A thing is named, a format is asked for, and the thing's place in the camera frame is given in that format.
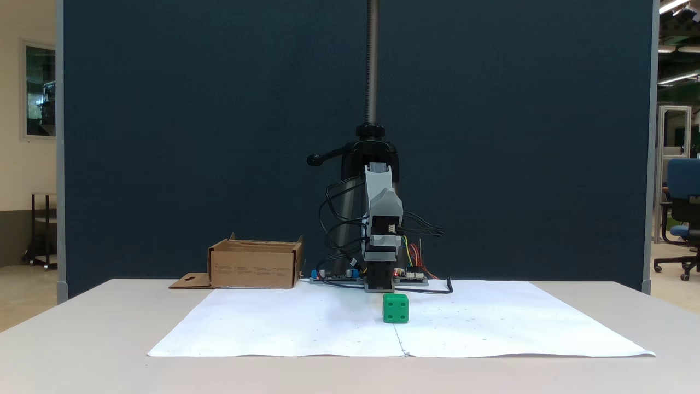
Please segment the grey wide gripper jaw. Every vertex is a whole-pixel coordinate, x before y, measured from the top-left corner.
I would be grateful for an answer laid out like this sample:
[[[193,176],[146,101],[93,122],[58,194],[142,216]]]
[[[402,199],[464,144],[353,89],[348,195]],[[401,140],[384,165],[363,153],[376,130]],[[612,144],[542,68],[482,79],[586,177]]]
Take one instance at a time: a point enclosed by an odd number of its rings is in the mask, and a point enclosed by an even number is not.
[[[370,217],[403,217],[403,202],[395,189],[384,189],[370,200]]]

